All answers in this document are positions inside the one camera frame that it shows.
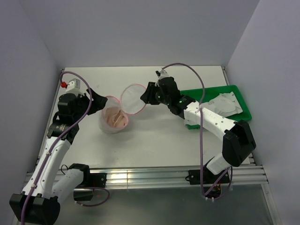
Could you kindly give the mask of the mesh laundry bag pink trim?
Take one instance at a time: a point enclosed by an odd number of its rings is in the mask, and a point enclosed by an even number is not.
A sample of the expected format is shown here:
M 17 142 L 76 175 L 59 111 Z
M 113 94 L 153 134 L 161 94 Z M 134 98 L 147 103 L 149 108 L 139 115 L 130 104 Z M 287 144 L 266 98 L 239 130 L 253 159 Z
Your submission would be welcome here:
M 140 84 L 134 83 L 127 86 L 119 98 L 107 96 L 108 101 L 105 108 L 100 111 L 99 128 L 107 134 L 115 134 L 124 130 L 129 124 L 129 117 L 136 115 L 145 107 L 145 103 L 140 99 L 141 95 L 146 91 L 146 88 Z M 104 118 L 106 109 L 109 107 L 118 107 L 128 118 L 128 124 L 124 128 L 114 128 L 109 126 Z

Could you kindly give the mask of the beige bra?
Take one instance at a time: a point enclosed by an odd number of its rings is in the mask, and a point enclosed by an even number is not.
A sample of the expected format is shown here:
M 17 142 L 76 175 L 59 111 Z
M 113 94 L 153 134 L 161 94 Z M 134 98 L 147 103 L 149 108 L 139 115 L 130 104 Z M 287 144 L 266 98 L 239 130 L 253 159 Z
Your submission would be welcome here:
M 128 118 L 118 107 L 109 107 L 104 114 L 106 123 L 113 128 L 124 128 L 128 124 Z

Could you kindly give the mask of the white cloth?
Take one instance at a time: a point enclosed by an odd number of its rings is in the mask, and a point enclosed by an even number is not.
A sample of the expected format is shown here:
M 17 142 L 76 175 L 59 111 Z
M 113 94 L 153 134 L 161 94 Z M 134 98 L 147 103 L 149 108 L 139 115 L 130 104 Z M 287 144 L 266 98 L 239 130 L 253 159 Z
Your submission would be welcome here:
M 202 103 L 202 106 L 223 117 L 229 117 L 243 112 L 233 92 L 220 93 L 209 102 Z

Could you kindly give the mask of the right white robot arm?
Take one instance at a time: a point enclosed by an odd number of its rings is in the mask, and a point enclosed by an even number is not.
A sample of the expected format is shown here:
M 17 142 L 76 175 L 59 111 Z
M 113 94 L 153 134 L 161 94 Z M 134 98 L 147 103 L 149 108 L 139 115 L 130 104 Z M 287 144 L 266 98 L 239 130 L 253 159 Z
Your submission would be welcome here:
M 173 77 L 165 77 L 157 83 L 149 82 L 140 99 L 150 105 L 166 105 L 171 113 L 200 125 L 222 141 L 222 152 L 214 156 L 203 171 L 205 181 L 212 183 L 230 166 L 238 167 L 256 148 L 249 124 L 234 121 L 205 108 L 194 98 L 182 95 Z

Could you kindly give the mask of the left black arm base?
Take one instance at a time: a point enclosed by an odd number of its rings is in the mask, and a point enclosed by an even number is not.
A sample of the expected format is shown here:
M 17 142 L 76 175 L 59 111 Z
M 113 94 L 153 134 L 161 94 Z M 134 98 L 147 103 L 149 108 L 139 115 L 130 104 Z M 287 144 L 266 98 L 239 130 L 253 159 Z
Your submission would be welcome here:
M 104 188 L 106 185 L 107 173 L 91 173 L 87 182 L 78 185 L 73 190 L 73 199 L 79 202 L 92 200 L 95 190 L 88 187 Z

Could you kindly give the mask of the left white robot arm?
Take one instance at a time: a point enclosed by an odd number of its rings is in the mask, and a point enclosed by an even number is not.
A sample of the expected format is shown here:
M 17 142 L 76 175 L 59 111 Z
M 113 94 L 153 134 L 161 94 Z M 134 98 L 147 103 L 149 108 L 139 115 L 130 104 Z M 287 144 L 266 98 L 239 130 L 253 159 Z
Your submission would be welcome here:
M 9 205 L 21 224 L 53 225 L 60 205 L 75 188 L 91 188 L 90 168 L 73 163 L 63 178 L 55 182 L 61 162 L 79 131 L 78 123 L 104 109 L 107 98 L 93 90 L 85 94 L 65 93 L 48 128 L 42 156 L 21 193 L 12 194 Z

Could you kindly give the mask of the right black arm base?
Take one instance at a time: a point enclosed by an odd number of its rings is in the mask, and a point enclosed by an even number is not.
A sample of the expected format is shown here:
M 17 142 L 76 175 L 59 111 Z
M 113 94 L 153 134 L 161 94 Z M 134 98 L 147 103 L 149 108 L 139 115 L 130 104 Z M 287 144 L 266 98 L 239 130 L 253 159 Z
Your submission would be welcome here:
M 232 184 L 232 168 L 230 168 L 231 171 L 226 173 L 220 178 L 218 183 L 214 186 L 214 188 L 205 196 L 208 199 L 215 200 L 216 198 L 219 198 L 222 196 L 222 185 L 228 184 L 227 189 L 228 190 Z M 214 175 L 211 173 L 208 169 L 204 168 L 203 171 L 203 192 L 206 193 L 210 186 L 214 184 L 214 182 L 224 173 L 225 170 L 223 170 L 221 173 Z M 189 182 L 190 185 L 200 185 L 200 170 L 189 170 L 188 176 L 185 177 L 185 180 Z

